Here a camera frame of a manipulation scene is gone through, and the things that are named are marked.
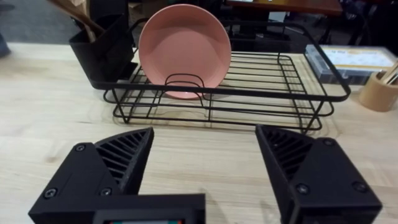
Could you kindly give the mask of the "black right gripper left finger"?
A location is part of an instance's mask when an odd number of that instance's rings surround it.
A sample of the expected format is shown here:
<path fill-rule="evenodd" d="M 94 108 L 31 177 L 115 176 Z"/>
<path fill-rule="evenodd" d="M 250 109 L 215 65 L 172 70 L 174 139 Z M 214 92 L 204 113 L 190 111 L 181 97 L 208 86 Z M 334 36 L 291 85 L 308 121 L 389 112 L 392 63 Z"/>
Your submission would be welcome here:
<path fill-rule="evenodd" d="M 55 208 L 76 200 L 79 205 L 99 197 L 137 195 L 154 140 L 154 129 L 117 134 L 73 147 L 29 211 Z"/>

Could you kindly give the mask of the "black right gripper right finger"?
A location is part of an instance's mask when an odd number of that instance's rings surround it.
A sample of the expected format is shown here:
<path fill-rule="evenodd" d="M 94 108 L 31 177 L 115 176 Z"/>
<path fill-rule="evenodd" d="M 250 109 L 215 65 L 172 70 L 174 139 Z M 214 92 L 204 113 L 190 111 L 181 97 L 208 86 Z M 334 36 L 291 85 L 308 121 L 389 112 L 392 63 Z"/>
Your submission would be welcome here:
<path fill-rule="evenodd" d="M 373 223 L 382 203 L 332 138 L 257 125 L 282 223 Z"/>

